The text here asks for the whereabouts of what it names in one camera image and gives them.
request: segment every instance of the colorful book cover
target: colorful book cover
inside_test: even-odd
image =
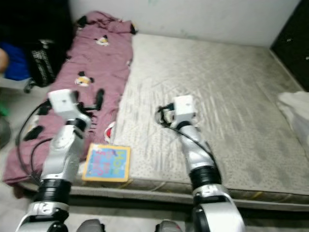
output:
[[[126,182],[130,147],[91,144],[83,173],[85,181]]]

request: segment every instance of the bed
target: bed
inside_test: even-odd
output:
[[[192,94],[197,126],[240,207],[309,211],[308,157],[276,106],[301,90],[268,49],[138,34],[112,144],[131,147],[126,183],[84,182],[73,195],[191,204],[177,135],[154,120],[157,106]],[[35,189],[29,182],[20,186]]]

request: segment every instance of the blue cloth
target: blue cloth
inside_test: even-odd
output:
[[[10,63],[5,71],[5,78],[21,81],[30,78],[28,63],[24,51],[7,42],[0,42],[2,48],[9,56]]]

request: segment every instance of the mattress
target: mattress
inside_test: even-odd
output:
[[[178,135],[154,119],[191,94],[238,206],[309,211],[308,157],[276,106],[301,88],[268,49],[138,34],[133,50],[112,141],[131,147],[129,180],[83,182],[82,164],[72,194],[192,203]]]

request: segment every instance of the green object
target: green object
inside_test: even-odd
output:
[[[0,115],[2,115],[2,116],[8,116],[9,115],[8,109],[6,109],[4,107],[4,105],[1,104],[1,103],[0,103]]]

